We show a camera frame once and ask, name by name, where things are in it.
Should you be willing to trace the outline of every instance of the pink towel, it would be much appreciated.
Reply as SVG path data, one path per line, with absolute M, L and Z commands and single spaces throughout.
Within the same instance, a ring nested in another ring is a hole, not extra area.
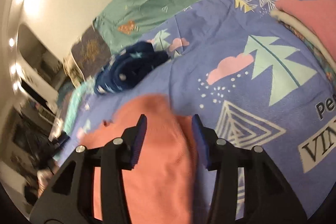
M 336 0 L 278 0 L 275 5 L 316 34 L 336 61 Z
M 190 224 L 197 157 L 191 117 L 175 116 L 166 97 L 135 98 L 115 114 L 114 123 L 103 123 L 80 143 L 88 148 L 104 146 L 135 126 L 141 114 L 147 117 L 147 131 L 139 162 L 132 171 L 122 171 L 131 221 Z M 100 168 L 94 173 L 93 207 L 94 217 L 102 220 Z

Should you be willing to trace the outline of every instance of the turquoise cloth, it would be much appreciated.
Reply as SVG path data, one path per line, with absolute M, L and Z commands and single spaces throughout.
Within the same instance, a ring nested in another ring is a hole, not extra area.
M 82 98 L 85 94 L 93 94 L 93 88 L 95 86 L 95 79 L 89 79 L 83 82 L 79 88 L 77 88 L 71 95 L 67 116 L 64 121 L 63 131 L 71 136 L 73 125 L 76 121 L 77 111 Z

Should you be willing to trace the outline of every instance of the metal screw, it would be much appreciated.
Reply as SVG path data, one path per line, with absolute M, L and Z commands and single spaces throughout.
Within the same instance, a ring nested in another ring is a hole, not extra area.
M 115 138 L 113 139 L 113 144 L 115 145 L 121 145 L 124 142 L 122 138 Z
M 254 151 L 256 151 L 257 153 L 261 153 L 261 152 L 264 151 L 263 148 L 262 148 L 261 146 L 255 146 L 253 149 L 254 149 Z
M 76 147 L 76 152 L 77 153 L 82 153 L 85 151 L 85 146 L 84 145 L 79 145 Z
M 224 139 L 222 139 L 222 138 L 219 138 L 219 139 L 217 139 L 216 143 L 217 143 L 218 145 L 226 145 L 226 140 L 224 140 Z

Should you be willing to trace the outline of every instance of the dark blue fabric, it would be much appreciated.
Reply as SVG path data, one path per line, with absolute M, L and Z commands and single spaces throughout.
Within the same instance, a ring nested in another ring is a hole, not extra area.
M 147 74 L 167 60 L 167 52 L 155 52 L 151 43 L 137 42 L 120 51 L 115 59 L 98 73 L 94 92 L 117 93 L 132 89 Z
M 57 104 L 57 107 L 58 108 L 61 108 L 62 107 L 62 103 L 63 103 L 63 100 L 65 98 L 65 96 L 72 90 L 74 90 L 75 87 L 74 85 L 72 84 L 71 80 L 66 80 L 62 86 L 60 87 L 60 89 L 58 90 L 58 97 L 57 97 L 57 101 L 56 101 L 56 104 Z

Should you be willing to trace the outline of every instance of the pink cloud print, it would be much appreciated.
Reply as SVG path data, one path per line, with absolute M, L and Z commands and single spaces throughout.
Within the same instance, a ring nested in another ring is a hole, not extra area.
M 169 46 L 169 51 L 172 52 L 179 47 L 188 46 L 189 42 L 185 38 L 175 38 L 172 44 Z
M 207 82 L 209 85 L 217 82 L 219 79 L 228 75 L 236 73 L 243 68 L 247 67 L 254 61 L 253 56 L 250 54 L 238 54 L 237 57 L 229 56 L 219 62 L 216 69 L 209 73 Z

